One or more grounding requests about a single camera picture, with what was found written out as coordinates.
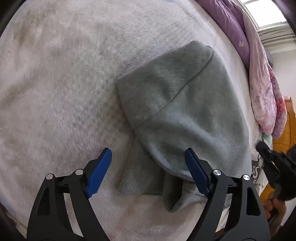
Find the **blue gripper pad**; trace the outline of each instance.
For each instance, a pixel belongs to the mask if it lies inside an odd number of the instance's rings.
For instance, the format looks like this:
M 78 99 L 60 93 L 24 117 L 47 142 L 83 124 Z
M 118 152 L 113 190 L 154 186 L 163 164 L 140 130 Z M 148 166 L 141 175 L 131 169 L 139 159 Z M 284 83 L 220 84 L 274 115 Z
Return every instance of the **blue gripper pad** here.
M 85 191 L 88 197 L 92 197 L 93 194 L 98 192 L 104 176 L 110 166 L 112 160 L 112 152 L 109 148 L 106 148 L 104 151 L 105 153 L 103 154 L 88 178 L 88 185 Z
M 209 187 L 208 177 L 192 152 L 193 150 L 191 148 L 188 148 L 185 151 L 185 163 L 199 192 L 204 194 L 206 197 L 209 197 L 211 190 Z

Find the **window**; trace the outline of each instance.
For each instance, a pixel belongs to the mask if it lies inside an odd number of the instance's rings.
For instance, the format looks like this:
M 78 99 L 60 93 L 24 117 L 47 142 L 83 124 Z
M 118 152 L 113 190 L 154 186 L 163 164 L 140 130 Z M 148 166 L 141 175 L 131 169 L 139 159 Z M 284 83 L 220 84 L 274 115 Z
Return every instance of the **window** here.
M 286 21 L 272 0 L 240 0 L 240 2 L 252 16 L 258 28 Z

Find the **fluffy white fabric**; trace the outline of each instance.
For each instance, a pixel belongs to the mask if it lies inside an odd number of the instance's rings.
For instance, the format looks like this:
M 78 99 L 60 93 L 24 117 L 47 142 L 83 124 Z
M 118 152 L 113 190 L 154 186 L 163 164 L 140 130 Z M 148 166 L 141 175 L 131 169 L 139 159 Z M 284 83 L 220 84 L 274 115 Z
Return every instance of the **fluffy white fabric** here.
M 253 147 L 259 132 L 244 65 L 195 1 L 27 0 L 0 38 L 0 201 L 5 207 L 27 225 L 47 173 L 69 175 L 109 147 L 111 166 L 90 199 L 109 238 L 186 240 L 202 205 L 172 214 L 160 197 L 116 190 L 134 135 L 115 82 L 192 40 L 222 58 Z M 69 215 L 73 221 L 73 212 Z

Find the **white wall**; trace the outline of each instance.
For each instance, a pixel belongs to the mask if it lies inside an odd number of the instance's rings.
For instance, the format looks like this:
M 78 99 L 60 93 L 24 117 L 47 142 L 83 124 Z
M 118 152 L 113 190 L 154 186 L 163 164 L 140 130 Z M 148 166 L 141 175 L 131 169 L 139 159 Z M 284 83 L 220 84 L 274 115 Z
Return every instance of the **white wall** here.
M 281 92 L 290 96 L 296 111 L 296 50 L 272 54 L 274 73 L 278 79 Z
M 294 207 L 296 205 L 296 198 L 294 198 L 290 201 L 286 201 L 285 203 L 286 203 L 286 207 L 287 207 L 287 212 L 283 218 L 281 225 L 284 225 L 284 223 L 287 221 L 288 217 L 291 215 L 292 211 L 294 210 Z

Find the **pink fabric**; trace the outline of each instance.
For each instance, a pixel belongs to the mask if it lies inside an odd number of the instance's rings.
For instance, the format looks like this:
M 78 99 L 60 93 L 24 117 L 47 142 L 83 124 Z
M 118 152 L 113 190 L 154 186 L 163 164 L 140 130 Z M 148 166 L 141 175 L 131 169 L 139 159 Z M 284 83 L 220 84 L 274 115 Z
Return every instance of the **pink fabric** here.
M 246 37 L 250 46 L 250 97 L 255 120 L 266 135 L 281 137 L 287 110 L 279 83 L 270 67 L 265 50 L 253 22 L 247 13 L 243 14 Z

